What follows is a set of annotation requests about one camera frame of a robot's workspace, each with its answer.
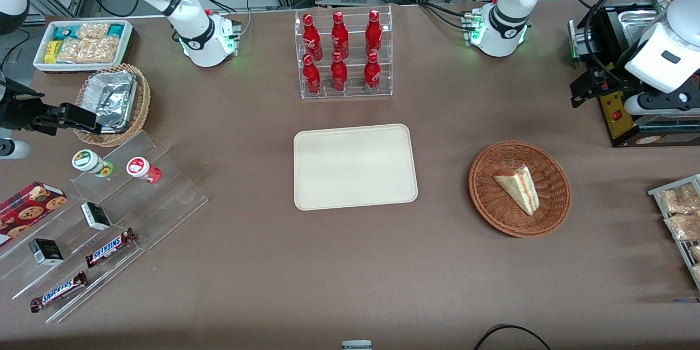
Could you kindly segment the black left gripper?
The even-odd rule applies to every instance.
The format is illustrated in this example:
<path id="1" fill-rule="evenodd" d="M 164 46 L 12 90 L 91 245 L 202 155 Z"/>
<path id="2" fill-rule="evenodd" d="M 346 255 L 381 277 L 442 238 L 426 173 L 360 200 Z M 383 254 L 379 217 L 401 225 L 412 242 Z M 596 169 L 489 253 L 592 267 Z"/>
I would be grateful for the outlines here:
<path id="1" fill-rule="evenodd" d="M 571 107 L 576 109 L 593 98 L 614 93 L 638 94 L 638 80 L 624 68 L 593 66 L 570 83 Z"/>

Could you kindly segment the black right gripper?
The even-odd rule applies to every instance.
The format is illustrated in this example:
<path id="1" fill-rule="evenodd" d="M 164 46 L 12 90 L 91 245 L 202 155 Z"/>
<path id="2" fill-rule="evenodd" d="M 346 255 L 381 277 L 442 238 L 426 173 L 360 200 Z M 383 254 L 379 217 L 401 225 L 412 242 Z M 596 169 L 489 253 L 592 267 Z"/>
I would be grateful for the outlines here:
<path id="1" fill-rule="evenodd" d="M 101 134 L 97 115 L 80 106 L 61 103 L 58 112 L 46 112 L 44 93 L 34 91 L 12 79 L 2 78 L 1 126 L 3 129 L 35 131 L 56 136 L 59 129 L 78 129 Z"/>

